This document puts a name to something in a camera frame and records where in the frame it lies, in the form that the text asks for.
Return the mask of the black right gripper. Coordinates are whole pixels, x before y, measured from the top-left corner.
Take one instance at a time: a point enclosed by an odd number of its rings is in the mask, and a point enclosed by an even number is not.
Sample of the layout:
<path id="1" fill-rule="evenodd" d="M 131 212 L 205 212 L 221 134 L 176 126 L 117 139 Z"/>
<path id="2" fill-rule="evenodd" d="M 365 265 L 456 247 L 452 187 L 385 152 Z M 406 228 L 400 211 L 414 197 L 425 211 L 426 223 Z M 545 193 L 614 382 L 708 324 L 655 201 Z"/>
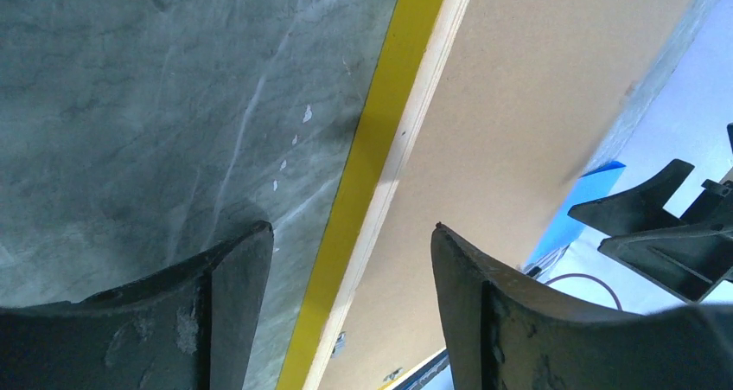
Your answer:
<path id="1" fill-rule="evenodd" d="M 612 236 L 600 253 L 675 297 L 700 303 L 732 279 L 732 169 L 721 182 L 705 180 L 678 218 L 664 206 L 693 169 L 674 159 L 640 185 L 577 204 L 568 215 Z"/>

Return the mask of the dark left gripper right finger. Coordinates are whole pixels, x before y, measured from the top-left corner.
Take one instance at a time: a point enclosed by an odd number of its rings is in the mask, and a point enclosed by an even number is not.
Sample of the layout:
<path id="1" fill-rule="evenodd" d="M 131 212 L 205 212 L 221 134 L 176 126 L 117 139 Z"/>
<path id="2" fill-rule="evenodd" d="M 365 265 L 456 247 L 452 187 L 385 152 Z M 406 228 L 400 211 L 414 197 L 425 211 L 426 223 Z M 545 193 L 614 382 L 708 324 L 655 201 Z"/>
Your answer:
<path id="1" fill-rule="evenodd" d="M 542 285 L 444 224 L 430 252 L 457 389 L 729 389 L 732 309 L 649 316 Z"/>

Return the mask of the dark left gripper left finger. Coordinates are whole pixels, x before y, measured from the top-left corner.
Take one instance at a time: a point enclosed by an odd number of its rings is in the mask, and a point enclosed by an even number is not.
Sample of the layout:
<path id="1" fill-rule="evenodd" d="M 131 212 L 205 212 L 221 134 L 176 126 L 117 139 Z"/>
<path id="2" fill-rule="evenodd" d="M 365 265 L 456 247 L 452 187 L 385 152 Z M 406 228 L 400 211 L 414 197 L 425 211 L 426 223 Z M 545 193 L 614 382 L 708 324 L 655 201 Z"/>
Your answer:
<path id="1" fill-rule="evenodd" d="M 258 221 L 78 303 L 2 308 L 2 388 L 242 388 L 273 243 Z"/>

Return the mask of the brown backing board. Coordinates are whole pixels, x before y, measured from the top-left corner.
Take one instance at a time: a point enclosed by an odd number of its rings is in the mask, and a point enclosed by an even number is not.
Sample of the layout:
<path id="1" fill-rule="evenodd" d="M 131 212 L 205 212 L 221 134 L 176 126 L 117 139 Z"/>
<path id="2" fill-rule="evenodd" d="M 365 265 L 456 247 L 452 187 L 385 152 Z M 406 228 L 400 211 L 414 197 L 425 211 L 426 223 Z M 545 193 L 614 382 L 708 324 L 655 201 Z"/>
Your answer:
<path id="1" fill-rule="evenodd" d="M 695 0 L 470 0 L 308 389 L 379 389 L 443 349 L 437 223 L 524 263 Z"/>

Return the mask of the yellow wooden picture frame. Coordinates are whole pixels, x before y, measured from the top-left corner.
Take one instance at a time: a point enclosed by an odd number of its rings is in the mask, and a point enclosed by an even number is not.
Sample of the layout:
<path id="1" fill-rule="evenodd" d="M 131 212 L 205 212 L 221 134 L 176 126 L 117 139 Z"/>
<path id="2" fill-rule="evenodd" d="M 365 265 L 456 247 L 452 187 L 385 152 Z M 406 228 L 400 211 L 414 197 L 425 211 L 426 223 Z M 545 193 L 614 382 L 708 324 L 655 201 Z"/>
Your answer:
<path id="1" fill-rule="evenodd" d="M 397 0 L 277 380 L 315 389 L 470 0 Z"/>

